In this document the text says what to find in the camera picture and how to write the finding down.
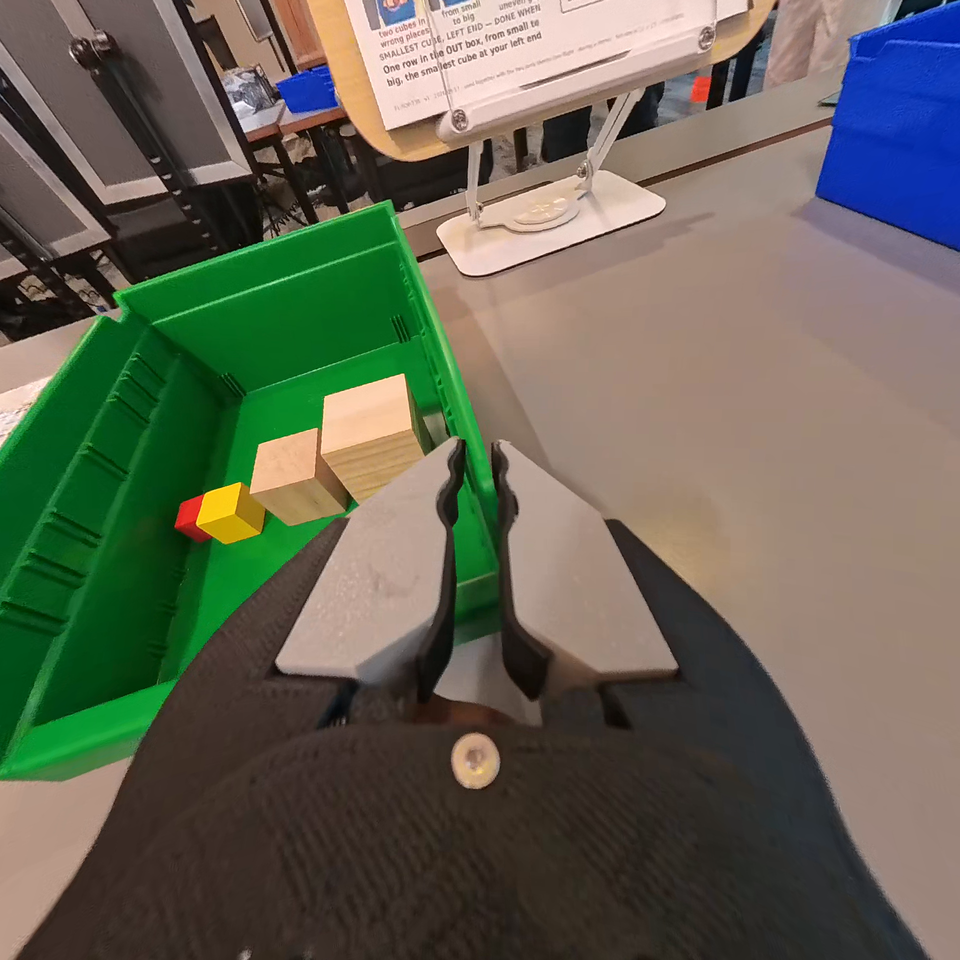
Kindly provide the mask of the instruction sheet on stand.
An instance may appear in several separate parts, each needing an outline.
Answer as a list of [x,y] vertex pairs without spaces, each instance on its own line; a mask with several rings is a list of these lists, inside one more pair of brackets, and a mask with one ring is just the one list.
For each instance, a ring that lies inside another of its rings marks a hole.
[[[484,278],[663,213],[664,198],[604,169],[607,155],[644,90],[738,54],[774,7],[773,2],[750,2],[750,9],[702,29],[698,38],[620,54],[498,98],[387,129],[346,2],[308,2],[308,9],[341,105],[358,133],[398,162],[426,162],[468,151],[465,212],[436,228],[440,246],[468,278]],[[522,188],[509,198],[480,198],[487,139],[610,99],[614,102],[604,125],[573,174]]]

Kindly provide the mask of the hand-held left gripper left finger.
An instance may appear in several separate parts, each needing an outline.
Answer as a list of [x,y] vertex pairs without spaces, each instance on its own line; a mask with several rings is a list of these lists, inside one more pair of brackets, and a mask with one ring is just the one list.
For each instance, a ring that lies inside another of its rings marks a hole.
[[465,441],[449,438],[349,514],[280,673],[431,698],[452,653],[465,463]]

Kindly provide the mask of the yellow cube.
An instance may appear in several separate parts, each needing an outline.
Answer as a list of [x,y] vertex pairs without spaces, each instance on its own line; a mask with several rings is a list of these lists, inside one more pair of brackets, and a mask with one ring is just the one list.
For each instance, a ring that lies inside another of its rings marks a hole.
[[259,536],[266,510],[249,487],[234,483],[207,491],[200,498],[197,528],[223,545],[233,545]]

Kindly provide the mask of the large wooden cube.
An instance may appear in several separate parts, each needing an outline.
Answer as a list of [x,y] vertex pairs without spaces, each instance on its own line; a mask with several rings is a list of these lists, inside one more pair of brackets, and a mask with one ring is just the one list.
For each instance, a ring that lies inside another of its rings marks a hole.
[[434,449],[403,373],[328,394],[320,455],[356,503],[362,503]]

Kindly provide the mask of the white paper sheet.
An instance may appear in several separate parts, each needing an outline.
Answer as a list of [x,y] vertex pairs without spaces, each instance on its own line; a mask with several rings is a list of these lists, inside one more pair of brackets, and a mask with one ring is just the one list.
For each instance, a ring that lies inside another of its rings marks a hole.
[[1,393],[1,446],[31,411],[51,379],[51,376],[42,377]]

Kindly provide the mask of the brown side table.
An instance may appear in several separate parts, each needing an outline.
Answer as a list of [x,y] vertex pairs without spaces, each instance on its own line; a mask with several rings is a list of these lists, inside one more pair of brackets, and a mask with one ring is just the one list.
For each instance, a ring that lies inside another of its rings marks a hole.
[[342,150],[338,147],[337,137],[342,126],[349,121],[349,115],[340,105],[324,110],[294,112],[282,101],[241,121],[247,146],[253,152],[273,150],[276,156],[277,162],[273,164],[254,159],[255,172],[261,179],[266,176],[281,178],[289,186],[306,225],[319,222],[317,211],[284,140],[300,135],[308,138],[318,162],[322,183],[333,200],[333,207],[339,214],[348,214],[351,212],[346,194],[348,164],[341,157]]

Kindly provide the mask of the red cube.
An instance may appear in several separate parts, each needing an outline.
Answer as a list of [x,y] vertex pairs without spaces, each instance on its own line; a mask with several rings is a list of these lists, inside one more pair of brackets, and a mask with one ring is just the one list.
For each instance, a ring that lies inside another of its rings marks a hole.
[[199,515],[205,500],[205,495],[200,494],[182,501],[179,504],[174,529],[186,536],[194,543],[205,543],[212,539],[211,534],[201,528],[199,525]]

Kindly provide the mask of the blue plastic bin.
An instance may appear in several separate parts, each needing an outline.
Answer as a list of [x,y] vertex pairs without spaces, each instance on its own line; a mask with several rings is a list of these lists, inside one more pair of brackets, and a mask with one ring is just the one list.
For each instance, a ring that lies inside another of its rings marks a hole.
[[850,39],[815,195],[959,250],[958,2]]

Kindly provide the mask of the medium wooden cube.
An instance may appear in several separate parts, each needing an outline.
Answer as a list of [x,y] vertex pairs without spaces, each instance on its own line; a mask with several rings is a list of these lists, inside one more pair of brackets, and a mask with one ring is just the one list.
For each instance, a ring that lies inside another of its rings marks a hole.
[[286,526],[342,515],[353,502],[322,456],[321,439],[314,427],[258,444],[250,494]]

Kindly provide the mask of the grey desk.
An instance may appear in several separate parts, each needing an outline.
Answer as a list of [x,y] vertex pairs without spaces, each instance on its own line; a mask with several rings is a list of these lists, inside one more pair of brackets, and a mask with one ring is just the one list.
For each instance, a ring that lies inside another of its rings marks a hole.
[[484,442],[745,640],[926,951],[958,958],[958,254],[814,197],[811,75],[621,142],[654,221],[487,279],[401,217]]

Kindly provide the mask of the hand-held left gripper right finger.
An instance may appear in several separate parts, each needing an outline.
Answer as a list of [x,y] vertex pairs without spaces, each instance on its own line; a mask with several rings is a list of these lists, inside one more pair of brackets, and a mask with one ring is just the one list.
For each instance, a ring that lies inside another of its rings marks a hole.
[[679,667],[611,529],[512,443],[495,441],[501,652],[530,701],[675,679]]

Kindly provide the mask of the small blue bin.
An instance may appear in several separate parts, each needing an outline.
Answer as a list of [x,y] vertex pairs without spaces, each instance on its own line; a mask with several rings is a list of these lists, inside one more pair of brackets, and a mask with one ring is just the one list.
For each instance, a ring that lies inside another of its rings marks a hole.
[[340,107],[330,67],[326,64],[284,78],[275,87],[292,114],[327,112]]

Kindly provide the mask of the green plastic bin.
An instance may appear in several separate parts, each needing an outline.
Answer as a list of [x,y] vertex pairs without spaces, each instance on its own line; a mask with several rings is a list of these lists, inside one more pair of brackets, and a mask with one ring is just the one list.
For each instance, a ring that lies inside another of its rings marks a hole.
[[2,445],[3,781],[126,759],[219,626],[330,521],[234,544],[175,529],[326,395],[406,375],[466,444],[454,642],[498,627],[496,493],[474,410],[388,201],[117,294]]

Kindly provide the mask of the grey panel cabinet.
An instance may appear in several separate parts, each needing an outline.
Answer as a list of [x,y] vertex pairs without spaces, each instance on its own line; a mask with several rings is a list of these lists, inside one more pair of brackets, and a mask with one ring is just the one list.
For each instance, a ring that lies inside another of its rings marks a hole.
[[58,260],[113,240],[112,234],[7,118],[1,119],[2,224],[30,253]]
[[164,186],[90,72],[74,38],[107,34],[137,102],[197,186],[253,174],[251,151],[184,2],[3,1],[2,72],[42,130],[107,207]]

